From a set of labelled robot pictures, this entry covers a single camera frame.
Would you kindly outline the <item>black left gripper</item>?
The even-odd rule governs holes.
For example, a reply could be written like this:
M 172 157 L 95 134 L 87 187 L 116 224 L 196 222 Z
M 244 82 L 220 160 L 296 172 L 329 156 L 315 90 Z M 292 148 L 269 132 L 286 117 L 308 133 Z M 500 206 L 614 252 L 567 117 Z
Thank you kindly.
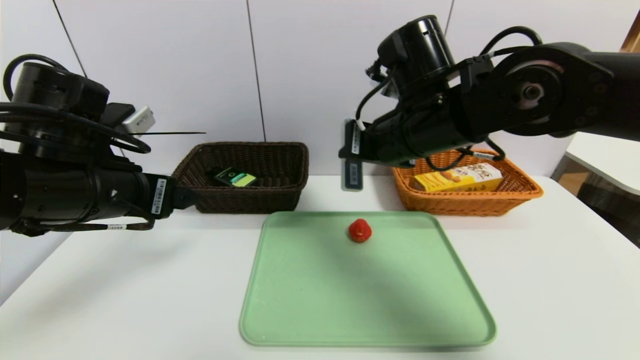
M 160 220 L 169 217 L 173 209 L 195 207 L 197 210 L 207 210 L 210 207 L 211 186 L 175 188 L 174 178 L 151 173 L 114 171 L 113 175 L 113 218 Z

